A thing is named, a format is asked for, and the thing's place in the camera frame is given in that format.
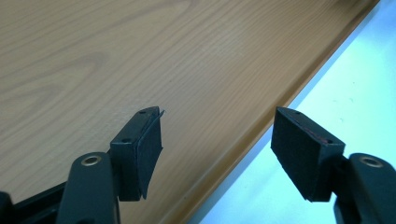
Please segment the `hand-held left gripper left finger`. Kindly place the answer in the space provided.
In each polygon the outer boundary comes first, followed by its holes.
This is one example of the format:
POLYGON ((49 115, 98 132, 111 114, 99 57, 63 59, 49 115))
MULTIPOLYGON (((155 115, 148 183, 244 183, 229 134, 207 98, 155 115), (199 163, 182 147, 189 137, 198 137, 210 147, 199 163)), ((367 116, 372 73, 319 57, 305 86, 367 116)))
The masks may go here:
POLYGON ((72 163, 56 224, 120 224, 120 202, 148 195, 162 147, 157 106, 142 109, 110 142, 108 152, 92 152, 72 163))

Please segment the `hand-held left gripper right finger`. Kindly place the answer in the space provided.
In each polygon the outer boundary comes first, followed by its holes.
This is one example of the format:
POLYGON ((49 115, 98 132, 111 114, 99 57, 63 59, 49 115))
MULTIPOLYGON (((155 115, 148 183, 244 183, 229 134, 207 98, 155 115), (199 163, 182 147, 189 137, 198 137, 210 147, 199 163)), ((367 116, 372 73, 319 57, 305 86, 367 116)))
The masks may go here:
POLYGON ((337 224, 396 224, 396 169, 369 154, 346 158, 345 146, 305 114, 276 108, 271 149, 304 199, 334 194, 337 224))

